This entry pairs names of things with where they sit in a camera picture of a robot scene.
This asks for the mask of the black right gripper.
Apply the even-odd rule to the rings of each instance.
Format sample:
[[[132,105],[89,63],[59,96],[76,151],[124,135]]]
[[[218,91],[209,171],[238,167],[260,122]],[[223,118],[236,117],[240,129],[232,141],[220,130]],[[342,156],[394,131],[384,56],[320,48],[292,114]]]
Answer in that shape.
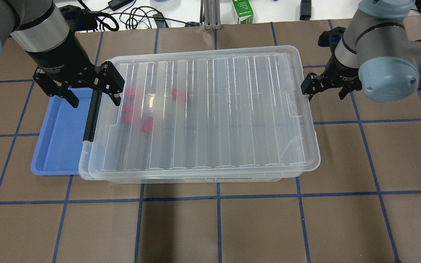
[[[325,88],[341,88],[338,95],[340,100],[344,100],[350,93],[363,89],[358,72],[358,68],[343,65],[335,55],[331,55],[322,75],[306,75],[301,84],[302,94],[308,96],[310,102],[314,95],[324,92]]]

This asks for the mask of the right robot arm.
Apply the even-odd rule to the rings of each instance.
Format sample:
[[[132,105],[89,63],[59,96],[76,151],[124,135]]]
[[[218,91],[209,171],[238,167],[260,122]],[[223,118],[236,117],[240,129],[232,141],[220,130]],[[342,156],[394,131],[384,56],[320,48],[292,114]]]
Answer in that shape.
[[[319,36],[331,57],[322,74],[309,73],[301,91],[311,99],[331,88],[339,98],[363,91],[373,101],[402,100],[421,91],[421,40],[407,38],[404,19],[413,0],[363,0],[347,28]]]

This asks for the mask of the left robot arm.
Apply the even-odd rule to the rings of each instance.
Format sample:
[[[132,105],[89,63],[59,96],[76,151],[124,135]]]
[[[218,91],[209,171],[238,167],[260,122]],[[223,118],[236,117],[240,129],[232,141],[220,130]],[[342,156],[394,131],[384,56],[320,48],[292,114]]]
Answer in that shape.
[[[52,0],[0,0],[0,57],[9,37],[34,60],[34,81],[49,97],[77,108],[74,88],[90,88],[121,102],[124,78],[110,61],[91,63],[87,52]]]

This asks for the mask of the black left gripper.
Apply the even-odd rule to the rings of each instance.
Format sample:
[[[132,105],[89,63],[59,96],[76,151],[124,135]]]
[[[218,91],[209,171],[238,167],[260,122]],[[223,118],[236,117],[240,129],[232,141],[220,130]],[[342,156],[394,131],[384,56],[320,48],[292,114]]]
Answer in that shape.
[[[115,106],[120,105],[125,80],[119,70],[111,61],[95,67],[77,37],[66,37],[56,47],[33,52],[32,58],[37,64],[33,79],[45,95],[58,96],[77,108],[79,99],[70,88],[99,88]]]

